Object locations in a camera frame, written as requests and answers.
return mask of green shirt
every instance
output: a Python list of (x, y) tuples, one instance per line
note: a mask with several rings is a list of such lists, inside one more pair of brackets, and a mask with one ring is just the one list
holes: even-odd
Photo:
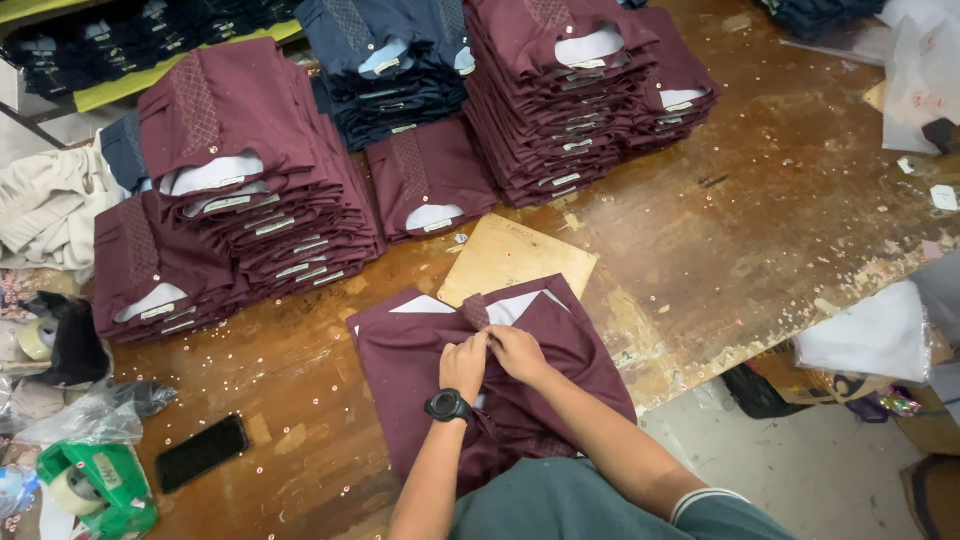
[(723, 489), (686, 495), (670, 523), (629, 503), (587, 459), (521, 459), (457, 501), (449, 540), (796, 540)]

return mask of black watch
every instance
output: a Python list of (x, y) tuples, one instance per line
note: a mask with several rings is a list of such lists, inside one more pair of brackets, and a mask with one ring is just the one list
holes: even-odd
[(472, 407), (461, 397), (460, 392), (453, 388), (444, 388), (423, 404), (423, 410), (435, 420), (449, 422), (454, 418), (467, 420)]

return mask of packing tape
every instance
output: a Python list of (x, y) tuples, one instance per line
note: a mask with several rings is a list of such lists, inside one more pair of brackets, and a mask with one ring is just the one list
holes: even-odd
[(103, 499), (91, 501), (74, 493), (70, 488), (69, 477), (76, 475), (76, 468), (70, 466), (67, 470), (60, 473), (54, 481), (50, 482), (50, 498), (57, 502), (61, 508), (75, 516), (88, 516), (97, 510), (103, 508), (107, 502)]
[(23, 327), (16, 334), (20, 349), (35, 361), (49, 360), (53, 355), (59, 324), (53, 317), (43, 317)]

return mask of person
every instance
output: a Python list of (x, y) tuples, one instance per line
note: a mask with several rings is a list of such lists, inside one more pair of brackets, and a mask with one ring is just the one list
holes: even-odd
[(708, 487), (632, 422), (552, 368), (531, 334), (494, 325), (440, 361), (440, 388), (472, 404), (490, 347), (511, 377), (537, 390), (589, 459), (521, 459), (455, 501), (467, 421), (435, 421), (391, 521), (391, 540), (796, 540), (739, 495)]

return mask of smartphone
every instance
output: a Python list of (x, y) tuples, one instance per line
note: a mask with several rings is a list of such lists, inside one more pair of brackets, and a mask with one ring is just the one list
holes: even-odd
[(173, 493), (250, 446), (240, 417), (231, 414), (156, 457), (156, 478), (164, 495)]

